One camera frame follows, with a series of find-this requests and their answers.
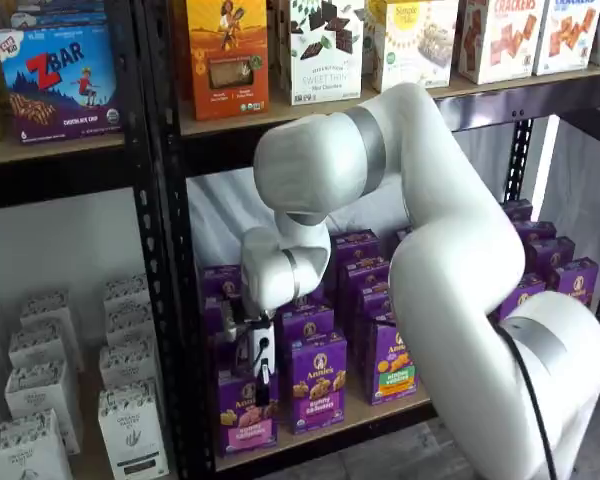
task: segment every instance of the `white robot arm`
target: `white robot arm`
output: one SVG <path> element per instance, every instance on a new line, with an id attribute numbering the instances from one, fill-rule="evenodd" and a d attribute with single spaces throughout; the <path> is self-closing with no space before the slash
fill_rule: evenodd
<path id="1" fill-rule="evenodd" d="M 330 255 L 326 215 L 391 174 L 401 175 L 415 230 L 392 260 L 390 296 L 438 414 L 487 479 L 549 478 L 520 368 L 486 318 L 522 276 L 523 248 L 423 88 L 398 85 L 262 138 L 256 187 L 281 235 L 245 235 L 248 303 L 268 311 L 313 290 Z M 501 325 L 529 371 L 558 478 L 568 479 L 600 392 L 600 326 L 553 292 Z"/>

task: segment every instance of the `blue snack box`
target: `blue snack box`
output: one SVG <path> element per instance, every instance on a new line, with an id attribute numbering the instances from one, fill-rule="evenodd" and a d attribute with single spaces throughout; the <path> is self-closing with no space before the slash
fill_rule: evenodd
<path id="1" fill-rule="evenodd" d="M 104 23 L 0 30 L 0 60 L 22 143 L 120 129 Z"/>

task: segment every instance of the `black cable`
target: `black cable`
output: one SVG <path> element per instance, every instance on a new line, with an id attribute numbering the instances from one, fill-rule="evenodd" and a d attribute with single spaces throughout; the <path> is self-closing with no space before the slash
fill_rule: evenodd
<path id="1" fill-rule="evenodd" d="M 527 366 L 524 363 L 522 358 L 522 354 L 516 345 L 516 342 L 513 340 L 513 337 L 500 325 L 494 326 L 498 335 L 502 337 L 505 341 L 511 353 L 513 354 L 513 358 L 516 359 L 518 365 L 520 366 L 520 372 L 522 372 L 522 378 L 524 379 L 524 383 L 527 385 L 527 391 L 529 392 L 529 398 L 531 399 L 531 404 L 533 405 L 533 411 L 536 415 L 536 421 L 538 422 L 538 430 L 540 430 L 540 436 L 542 437 L 542 446 L 544 447 L 544 456 L 547 459 L 547 468 L 549 469 L 549 478 L 551 480 L 558 480 L 558 475 L 556 474 L 556 466 L 553 462 L 553 453 L 551 452 L 551 445 L 549 444 L 549 436 L 547 435 L 547 429 L 544 425 L 544 420 L 542 418 L 542 412 L 540 412 L 540 405 L 538 404 L 538 398 L 536 397 L 536 391 L 533 388 L 533 383 L 531 382 L 531 376 L 529 375 L 529 371 L 527 370 Z"/>

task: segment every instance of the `cartoon child image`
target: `cartoon child image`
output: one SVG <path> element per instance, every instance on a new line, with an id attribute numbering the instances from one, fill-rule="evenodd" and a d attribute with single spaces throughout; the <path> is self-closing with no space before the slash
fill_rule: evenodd
<path id="1" fill-rule="evenodd" d="M 97 85 L 93 85 L 91 83 L 91 68 L 84 67 L 82 69 L 82 77 L 80 80 L 76 80 L 75 82 L 71 82 L 72 85 L 79 85 L 78 93 L 84 97 L 87 97 L 86 105 L 89 107 L 95 106 L 96 104 L 96 91 L 94 88 L 99 88 Z"/>

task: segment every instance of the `floor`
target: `floor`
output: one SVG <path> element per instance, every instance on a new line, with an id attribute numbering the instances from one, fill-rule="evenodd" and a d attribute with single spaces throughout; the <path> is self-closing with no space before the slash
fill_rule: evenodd
<path id="1" fill-rule="evenodd" d="M 260 480 L 475 480 L 440 422 L 430 421 Z M 600 400 L 572 480 L 600 480 Z"/>

